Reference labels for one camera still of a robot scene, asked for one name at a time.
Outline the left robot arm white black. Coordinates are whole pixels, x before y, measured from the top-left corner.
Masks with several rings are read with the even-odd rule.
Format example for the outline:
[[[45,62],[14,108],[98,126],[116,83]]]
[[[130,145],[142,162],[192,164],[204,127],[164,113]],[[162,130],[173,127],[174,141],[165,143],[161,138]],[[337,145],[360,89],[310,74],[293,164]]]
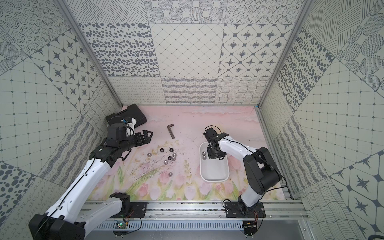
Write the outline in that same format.
[[[113,193],[90,213],[80,211],[99,181],[112,169],[124,152],[151,142],[153,132],[135,132],[134,124],[116,123],[108,126],[107,137],[90,153],[85,167],[69,189],[44,214],[36,214],[28,227],[34,240],[83,240],[101,223],[111,217],[126,219],[144,211],[135,211],[127,193]]]

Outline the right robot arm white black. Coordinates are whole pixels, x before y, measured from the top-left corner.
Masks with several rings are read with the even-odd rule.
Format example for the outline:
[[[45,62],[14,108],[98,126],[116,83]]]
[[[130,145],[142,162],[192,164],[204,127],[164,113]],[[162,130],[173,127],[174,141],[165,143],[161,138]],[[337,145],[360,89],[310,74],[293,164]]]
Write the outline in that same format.
[[[249,186],[238,198],[243,214],[253,210],[266,192],[280,182],[283,175],[265,147],[259,149],[246,146],[227,133],[217,133],[214,126],[207,126],[203,133],[208,142],[207,154],[212,160],[223,160],[227,155],[243,163]]]

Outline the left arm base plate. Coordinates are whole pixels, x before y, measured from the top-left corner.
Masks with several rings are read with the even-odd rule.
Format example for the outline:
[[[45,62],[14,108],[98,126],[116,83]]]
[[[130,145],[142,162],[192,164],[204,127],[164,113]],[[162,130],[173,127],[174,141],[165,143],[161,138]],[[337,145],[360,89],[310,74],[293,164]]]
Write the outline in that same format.
[[[116,215],[111,216],[114,219],[141,218],[146,215],[148,202],[130,202],[123,203],[122,209]]]

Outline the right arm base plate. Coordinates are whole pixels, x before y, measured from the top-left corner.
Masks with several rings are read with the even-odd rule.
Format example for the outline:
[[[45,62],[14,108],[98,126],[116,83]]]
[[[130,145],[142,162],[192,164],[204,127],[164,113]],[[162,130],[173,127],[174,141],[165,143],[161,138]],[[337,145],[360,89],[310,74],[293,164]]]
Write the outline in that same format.
[[[247,207],[242,202],[232,202],[224,200],[222,205],[227,218],[265,218],[265,208],[263,203],[257,202],[252,207]]]

